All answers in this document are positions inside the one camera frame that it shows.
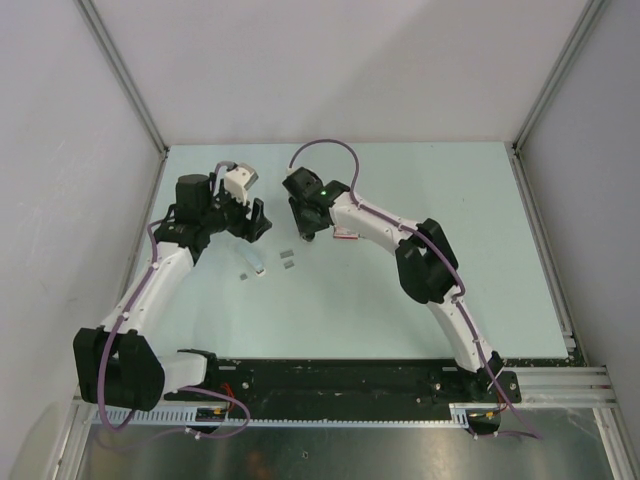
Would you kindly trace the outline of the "red white staple box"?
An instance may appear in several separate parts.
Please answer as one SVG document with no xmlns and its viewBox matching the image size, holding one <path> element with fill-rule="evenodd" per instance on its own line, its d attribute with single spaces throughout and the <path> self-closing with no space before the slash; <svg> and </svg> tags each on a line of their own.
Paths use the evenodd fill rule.
<svg viewBox="0 0 640 480">
<path fill-rule="evenodd" d="M 333 229 L 333 237 L 335 239 L 343 240 L 358 240 L 360 238 L 360 235 L 357 232 L 351 231 L 349 229 L 335 227 Z"/>
</svg>

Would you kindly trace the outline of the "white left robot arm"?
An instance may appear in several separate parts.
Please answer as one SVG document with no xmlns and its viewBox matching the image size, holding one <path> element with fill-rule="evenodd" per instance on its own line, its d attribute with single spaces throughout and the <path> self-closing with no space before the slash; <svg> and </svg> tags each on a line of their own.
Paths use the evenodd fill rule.
<svg viewBox="0 0 640 480">
<path fill-rule="evenodd" d="M 161 356 L 149 336 L 213 235 L 227 232 L 254 243 L 272 226 L 263 201 L 249 197 L 257 172 L 246 164 L 225 166 L 223 175 L 178 178 L 174 202 L 148 229 L 151 255 L 145 268 L 99 326 L 75 335 L 73 352 L 84 401 L 150 411 L 164 395 L 185 387 L 202 400 L 219 392 L 214 354 L 183 348 Z"/>
</svg>

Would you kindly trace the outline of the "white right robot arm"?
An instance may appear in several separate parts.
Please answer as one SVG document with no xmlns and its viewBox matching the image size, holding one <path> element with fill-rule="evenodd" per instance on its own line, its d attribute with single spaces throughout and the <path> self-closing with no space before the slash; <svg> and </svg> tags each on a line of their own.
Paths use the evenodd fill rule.
<svg viewBox="0 0 640 480">
<path fill-rule="evenodd" d="M 504 363 L 480 332 L 465 302 L 459 264 L 440 224 L 421 223 L 379 210 L 356 197 L 347 185 L 324 184 L 313 171 L 289 168 L 283 181 L 300 237 L 311 242 L 317 233 L 344 229 L 390 253 L 402 290 L 425 305 L 449 341 L 461 376 L 463 393 L 484 401 L 498 388 Z"/>
</svg>

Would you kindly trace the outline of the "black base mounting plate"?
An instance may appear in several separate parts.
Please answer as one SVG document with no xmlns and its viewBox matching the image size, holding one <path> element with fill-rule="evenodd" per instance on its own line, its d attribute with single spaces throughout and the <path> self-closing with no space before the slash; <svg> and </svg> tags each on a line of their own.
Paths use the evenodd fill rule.
<svg viewBox="0 0 640 480">
<path fill-rule="evenodd" d="M 374 400 L 408 396 L 418 402 L 506 403 L 522 401 L 517 375 L 500 360 L 491 361 L 494 375 L 485 369 L 468 372 L 451 359 L 436 360 L 322 360 L 225 359 L 206 373 L 200 389 L 230 392 L 244 403 L 264 402 L 278 394 L 362 395 Z"/>
</svg>

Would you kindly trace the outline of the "aluminium frame rail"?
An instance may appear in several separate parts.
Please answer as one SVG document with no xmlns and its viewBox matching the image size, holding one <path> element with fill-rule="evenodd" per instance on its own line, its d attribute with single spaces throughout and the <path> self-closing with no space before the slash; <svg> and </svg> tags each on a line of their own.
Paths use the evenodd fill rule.
<svg viewBox="0 0 640 480">
<path fill-rule="evenodd" d="M 515 384 L 525 408 L 605 408 L 617 405 L 605 367 L 512 367 L 499 376 Z"/>
</svg>

